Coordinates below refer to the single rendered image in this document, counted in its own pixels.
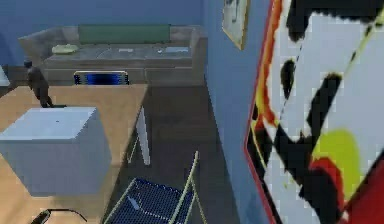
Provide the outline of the red framed abstract painting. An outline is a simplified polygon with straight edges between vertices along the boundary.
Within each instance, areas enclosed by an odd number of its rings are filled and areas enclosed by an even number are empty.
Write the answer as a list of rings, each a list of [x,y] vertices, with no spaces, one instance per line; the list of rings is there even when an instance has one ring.
[[[244,146],[270,224],[384,224],[384,0],[271,0]]]

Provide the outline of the gold framed picture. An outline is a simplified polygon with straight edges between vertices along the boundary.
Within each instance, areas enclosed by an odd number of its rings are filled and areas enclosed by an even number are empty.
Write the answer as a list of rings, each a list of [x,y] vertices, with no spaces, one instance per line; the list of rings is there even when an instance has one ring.
[[[250,0],[223,0],[222,30],[239,49],[245,46]]]

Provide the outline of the pale grey box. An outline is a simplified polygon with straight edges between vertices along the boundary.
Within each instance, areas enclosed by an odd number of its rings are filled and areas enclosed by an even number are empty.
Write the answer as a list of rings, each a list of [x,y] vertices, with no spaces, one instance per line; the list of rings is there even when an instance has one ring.
[[[95,107],[32,108],[0,133],[0,154],[37,197],[96,193],[111,164]]]

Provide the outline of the dark brown statue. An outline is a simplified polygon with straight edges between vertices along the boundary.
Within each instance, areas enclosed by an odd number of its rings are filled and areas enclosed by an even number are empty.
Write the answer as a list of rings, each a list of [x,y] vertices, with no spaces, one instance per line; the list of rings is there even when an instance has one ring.
[[[38,67],[35,67],[30,60],[24,62],[24,67],[27,69],[27,84],[34,92],[41,107],[53,108],[54,104],[49,96],[49,84],[41,70]]]

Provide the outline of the pale green pillow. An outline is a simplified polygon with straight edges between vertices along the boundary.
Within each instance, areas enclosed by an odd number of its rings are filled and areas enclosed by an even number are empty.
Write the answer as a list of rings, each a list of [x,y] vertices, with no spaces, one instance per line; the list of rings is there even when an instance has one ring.
[[[78,46],[72,44],[56,45],[52,48],[53,54],[72,54],[79,49]]]

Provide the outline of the blue mesh chair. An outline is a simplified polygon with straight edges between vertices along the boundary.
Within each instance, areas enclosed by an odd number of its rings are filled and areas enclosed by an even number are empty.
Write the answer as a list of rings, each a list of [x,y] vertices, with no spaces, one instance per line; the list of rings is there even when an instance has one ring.
[[[196,151],[183,189],[134,178],[102,224],[191,224],[194,205],[208,224],[194,180],[198,160]]]
[[[73,75],[76,85],[129,85],[126,71],[76,71]]]

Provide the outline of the wooden table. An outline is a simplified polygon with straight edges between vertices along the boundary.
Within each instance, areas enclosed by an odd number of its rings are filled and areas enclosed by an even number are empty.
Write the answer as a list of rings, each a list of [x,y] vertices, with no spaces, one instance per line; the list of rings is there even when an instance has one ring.
[[[146,93],[145,84],[51,87],[50,95],[56,103],[97,107],[111,149],[110,169],[96,194],[32,197],[0,155],[0,224],[30,224],[47,208],[71,208],[76,212],[53,213],[46,224],[101,224],[126,159],[127,147]]]

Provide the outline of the green sofa cushion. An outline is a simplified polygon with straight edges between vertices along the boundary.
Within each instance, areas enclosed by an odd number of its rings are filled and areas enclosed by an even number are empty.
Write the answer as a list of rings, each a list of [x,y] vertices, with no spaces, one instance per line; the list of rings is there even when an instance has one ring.
[[[81,44],[153,44],[170,41],[169,24],[82,24]]]

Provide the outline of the grey sofa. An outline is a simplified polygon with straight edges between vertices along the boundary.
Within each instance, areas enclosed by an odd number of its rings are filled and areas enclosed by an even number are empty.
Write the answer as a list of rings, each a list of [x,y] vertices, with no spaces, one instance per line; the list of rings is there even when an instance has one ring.
[[[73,85],[76,71],[126,71],[132,84],[193,86],[204,83],[208,37],[198,25],[170,25],[170,41],[153,44],[81,44],[78,26],[58,26],[18,39],[25,56],[41,68],[52,85]],[[72,54],[53,54],[56,45],[72,44]],[[165,53],[166,47],[189,52]],[[132,53],[119,52],[130,48]]]

